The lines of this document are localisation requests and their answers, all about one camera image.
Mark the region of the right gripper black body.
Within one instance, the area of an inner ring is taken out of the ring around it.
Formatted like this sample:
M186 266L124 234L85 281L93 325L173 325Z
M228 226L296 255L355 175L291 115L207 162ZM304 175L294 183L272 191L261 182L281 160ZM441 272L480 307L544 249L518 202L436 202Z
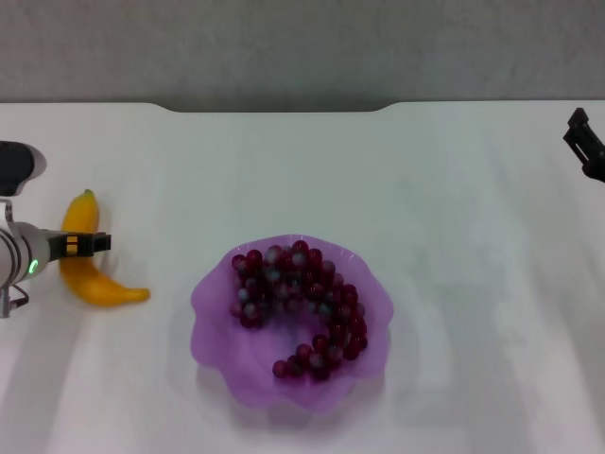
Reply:
M583 173L586 177L605 183L605 148L600 142L591 144L584 151L586 162Z

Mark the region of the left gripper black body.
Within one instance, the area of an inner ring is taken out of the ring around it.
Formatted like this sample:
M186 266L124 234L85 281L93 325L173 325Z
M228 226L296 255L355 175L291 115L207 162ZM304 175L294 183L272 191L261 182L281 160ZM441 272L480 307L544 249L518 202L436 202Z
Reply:
M50 261L78 256L80 233L50 230L44 230L43 233L48 242Z

